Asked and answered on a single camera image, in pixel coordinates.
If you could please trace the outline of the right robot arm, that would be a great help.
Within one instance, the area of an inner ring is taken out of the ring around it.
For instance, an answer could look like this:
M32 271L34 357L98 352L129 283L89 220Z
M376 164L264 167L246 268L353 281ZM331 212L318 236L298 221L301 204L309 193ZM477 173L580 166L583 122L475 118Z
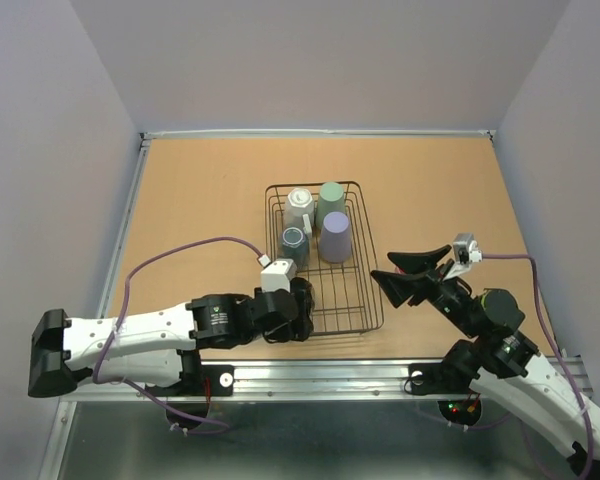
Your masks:
M549 360L521 331L525 315L508 290L473 294L462 276L488 257L473 237L387 256L395 271L371 276L391 305L428 302L465 336L439 362L411 367L404 391L486 396L551 443L578 478L600 479L600 407L581 391L561 355Z

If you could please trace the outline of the white faceted mug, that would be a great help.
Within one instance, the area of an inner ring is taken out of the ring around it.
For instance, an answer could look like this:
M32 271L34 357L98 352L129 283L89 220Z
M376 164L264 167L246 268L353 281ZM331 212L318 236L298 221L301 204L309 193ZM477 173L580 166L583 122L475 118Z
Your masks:
M313 236L315 202L306 188L296 187L285 200L283 224L285 228L300 229L307 238Z

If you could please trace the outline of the purple plastic cup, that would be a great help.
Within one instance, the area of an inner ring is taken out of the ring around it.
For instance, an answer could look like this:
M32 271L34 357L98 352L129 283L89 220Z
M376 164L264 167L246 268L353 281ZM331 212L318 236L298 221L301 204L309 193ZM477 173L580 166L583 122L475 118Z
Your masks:
M351 257L351 223L345 213L334 211L324 217L318 250L329 263L344 263Z

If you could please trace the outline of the black mug white inside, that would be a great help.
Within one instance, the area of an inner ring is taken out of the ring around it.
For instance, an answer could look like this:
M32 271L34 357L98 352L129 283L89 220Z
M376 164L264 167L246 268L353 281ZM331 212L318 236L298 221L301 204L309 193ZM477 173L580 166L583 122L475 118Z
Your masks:
M312 321L312 312L315 306L313 298L314 289L308 280L302 277L295 277L291 281L291 293L294 295L298 305L298 317L292 323L294 340L303 342L314 331Z

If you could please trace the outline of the grey mug white inside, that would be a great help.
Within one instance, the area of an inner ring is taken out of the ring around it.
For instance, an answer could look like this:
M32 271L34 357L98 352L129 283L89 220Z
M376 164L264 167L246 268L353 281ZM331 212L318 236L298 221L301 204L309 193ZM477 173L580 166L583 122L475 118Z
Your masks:
M284 229L279 240L279 256L291 259L298 270L304 269L309 262L309 240L298 227Z

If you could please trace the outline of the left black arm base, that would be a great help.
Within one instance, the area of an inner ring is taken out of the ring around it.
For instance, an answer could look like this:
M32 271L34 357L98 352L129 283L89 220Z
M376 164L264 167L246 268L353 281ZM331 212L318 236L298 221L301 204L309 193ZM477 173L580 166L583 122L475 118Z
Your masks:
M201 364L185 367L172 385L146 386L146 390L156 397L230 397L233 395L233 378L233 365Z

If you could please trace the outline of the green plastic cup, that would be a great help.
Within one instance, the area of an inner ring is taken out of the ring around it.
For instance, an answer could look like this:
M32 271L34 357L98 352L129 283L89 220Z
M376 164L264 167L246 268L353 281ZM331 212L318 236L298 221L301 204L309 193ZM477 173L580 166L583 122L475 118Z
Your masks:
M325 217L332 212L346 212L345 192L340 183L326 182L321 185L318 194L315 217L318 229L323 227Z

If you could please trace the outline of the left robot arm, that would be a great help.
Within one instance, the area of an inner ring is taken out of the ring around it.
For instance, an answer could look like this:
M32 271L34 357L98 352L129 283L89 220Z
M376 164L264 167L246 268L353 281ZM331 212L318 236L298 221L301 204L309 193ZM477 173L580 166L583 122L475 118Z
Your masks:
M48 310L31 336L27 393L53 398L82 383L131 380L157 396L194 395L202 384L198 351L258 339L303 342L313 331L313 307L311 283L295 277L287 289L210 294L123 321Z

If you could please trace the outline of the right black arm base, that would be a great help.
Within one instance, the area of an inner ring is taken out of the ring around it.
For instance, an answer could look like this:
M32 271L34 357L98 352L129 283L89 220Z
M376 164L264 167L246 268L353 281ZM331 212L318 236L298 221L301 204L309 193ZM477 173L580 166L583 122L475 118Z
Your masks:
M403 391L410 395L453 394L456 388L441 362L418 362L408 367Z

